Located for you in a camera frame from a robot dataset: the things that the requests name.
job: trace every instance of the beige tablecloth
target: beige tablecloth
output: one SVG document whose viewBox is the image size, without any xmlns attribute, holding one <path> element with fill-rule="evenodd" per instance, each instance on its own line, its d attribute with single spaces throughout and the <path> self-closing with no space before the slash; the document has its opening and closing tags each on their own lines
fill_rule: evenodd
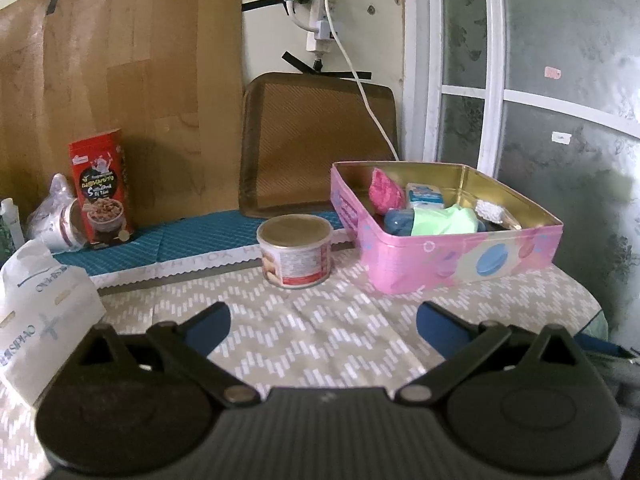
<svg viewBox="0 0 640 480">
<path fill-rule="evenodd" d="M 184 321 L 215 301 L 231 309 L 229 337 L 210 359 L 266 395 L 270 386 L 369 386 L 395 390 L 442 358 L 418 336 L 417 307 L 433 299 L 469 322 L 497 319 L 539 331 L 551 322 L 578 332 L 600 311 L 587 290 L 557 267 L 402 296 L 373 289 L 356 250 L 334 254 L 331 277 L 314 288 L 281 290 L 260 269 L 103 297 L 106 322 L 123 333 L 160 320 Z M 34 413 L 0 391 L 0 480 L 39 479 L 49 469 Z"/>
</svg>

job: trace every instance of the white paper bag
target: white paper bag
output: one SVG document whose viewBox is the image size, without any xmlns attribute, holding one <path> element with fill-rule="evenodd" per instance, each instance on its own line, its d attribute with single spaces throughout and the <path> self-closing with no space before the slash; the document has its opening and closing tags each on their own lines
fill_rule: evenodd
<svg viewBox="0 0 640 480">
<path fill-rule="evenodd" d="M 0 270 L 0 379 L 33 406 L 104 313 L 84 269 L 25 243 Z"/>
</svg>

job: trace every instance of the pink tin box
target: pink tin box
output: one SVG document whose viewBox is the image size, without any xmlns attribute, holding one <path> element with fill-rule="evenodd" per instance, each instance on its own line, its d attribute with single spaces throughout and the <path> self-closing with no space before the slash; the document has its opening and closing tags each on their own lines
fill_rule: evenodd
<svg viewBox="0 0 640 480">
<path fill-rule="evenodd" d="M 401 186 L 433 184 L 445 206 L 475 207 L 477 199 L 497 203 L 520 222 L 519 231 L 399 237 L 382 229 L 369 201 L 374 168 Z M 354 243 L 369 279 L 387 294 L 460 285 L 541 269 L 551 264 L 562 222 L 497 180 L 463 164 L 426 162 L 336 162 L 331 170 L 331 202 Z"/>
</svg>

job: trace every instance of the food box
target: food box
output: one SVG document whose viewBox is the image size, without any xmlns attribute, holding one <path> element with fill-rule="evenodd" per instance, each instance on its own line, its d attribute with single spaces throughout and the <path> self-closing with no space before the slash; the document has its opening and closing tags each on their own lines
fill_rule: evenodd
<svg viewBox="0 0 640 480">
<path fill-rule="evenodd" d="M 474 208 L 476 200 L 505 207 L 522 225 L 518 231 L 399 237 L 383 230 L 369 185 L 380 168 L 403 188 L 410 182 L 440 188 L 445 207 Z M 387 294 L 455 286 L 549 266 L 562 236 L 562 222 L 497 180 L 463 164 L 426 162 L 336 162 L 331 201 L 360 249 L 369 279 Z"/>
<path fill-rule="evenodd" d="M 95 249 L 128 241 L 127 173 L 121 133 L 113 130 L 69 144 L 86 235 Z"/>
</svg>

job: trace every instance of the blue cloth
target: blue cloth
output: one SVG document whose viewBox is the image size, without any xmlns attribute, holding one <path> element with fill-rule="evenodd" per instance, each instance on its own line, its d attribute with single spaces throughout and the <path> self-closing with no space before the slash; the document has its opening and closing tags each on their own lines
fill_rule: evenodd
<svg viewBox="0 0 640 480">
<path fill-rule="evenodd" d="M 335 229 L 342 228 L 335 212 L 316 215 L 326 218 Z M 135 239 L 119 246 L 57 254 L 55 258 L 61 264 L 84 267 L 90 276 L 96 276 L 255 245 L 258 243 L 255 232 L 263 222 L 242 216 L 239 211 L 222 211 L 140 229 Z"/>
</svg>

